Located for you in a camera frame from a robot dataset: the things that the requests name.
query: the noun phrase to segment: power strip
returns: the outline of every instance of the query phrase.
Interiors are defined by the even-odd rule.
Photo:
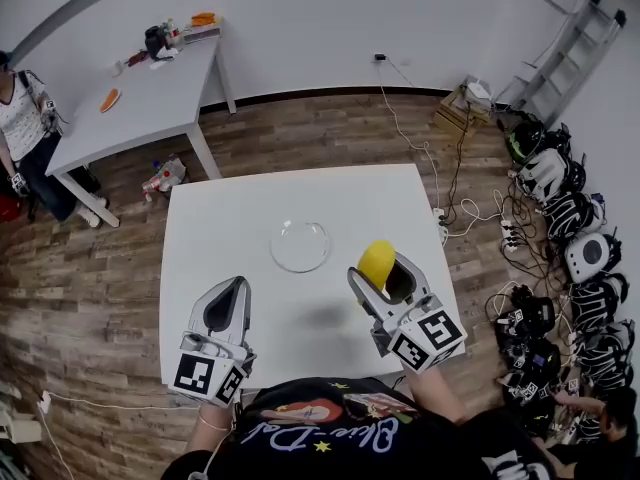
[[[40,400],[37,405],[43,414],[47,414],[49,412],[49,409],[51,408],[51,395],[48,391],[42,392],[42,400]]]
[[[505,249],[509,252],[513,252],[518,248],[516,238],[511,232],[511,221],[504,219],[500,221],[500,231],[502,232],[502,243],[506,245]]]
[[[433,209],[433,218],[436,219],[438,232],[440,233],[440,243],[444,244],[447,240],[447,228],[444,225],[444,210],[440,208]]]

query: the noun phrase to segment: person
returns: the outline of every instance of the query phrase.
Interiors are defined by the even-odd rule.
[[[629,388],[613,391],[607,402],[589,397],[570,396],[566,391],[554,395],[561,405],[597,416],[602,435],[594,444],[555,445],[547,455],[559,478],[576,480],[618,480],[628,478],[636,455],[638,432],[634,410],[636,392]]]
[[[306,378],[261,390],[235,425],[231,410],[203,404],[186,453],[162,479],[268,471],[278,478],[554,478],[502,409],[467,420],[437,366],[405,375],[413,400],[373,378]]]
[[[46,176],[61,138],[57,127],[45,123],[50,114],[43,106],[50,98],[40,79],[31,71],[25,71],[26,82],[32,89],[30,94],[18,74],[9,69],[10,59],[9,54],[0,51],[0,161],[14,189],[24,195],[26,181],[29,190],[58,221],[65,221],[75,212],[92,228],[98,227],[100,217],[79,203],[56,178]],[[87,180],[91,184],[91,175],[84,167],[74,169],[70,175],[85,188]],[[106,206],[105,198],[99,201]]]

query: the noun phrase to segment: red object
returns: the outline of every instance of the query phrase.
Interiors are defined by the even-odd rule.
[[[20,201],[0,194],[0,221],[9,222],[20,216]]]

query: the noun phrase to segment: yellow object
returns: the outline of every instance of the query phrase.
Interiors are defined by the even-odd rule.
[[[396,262],[396,251],[386,240],[376,240],[358,262],[358,270],[371,281],[378,290],[382,291]]]
[[[109,94],[107,94],[107,99],[104,100],[104,103],[100,105],[100,112],[106,112],[111,107],[113,107],[120,98],[120,91],[118,89],[111,89]]]
[[[216,22],[216,15],[212,12],[201,12],[195,16],[191,16],[192,27],[203,27],[204,25],[212,25]]]

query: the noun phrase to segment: ladder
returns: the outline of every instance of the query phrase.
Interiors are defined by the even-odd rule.
[[[547,129],[553,125],[626,22],[624,11],[618,10],[612,18],[599,4],[600,0],[586,0],[531,81],[516,77],[526,85],[511,108],[534,114]]]

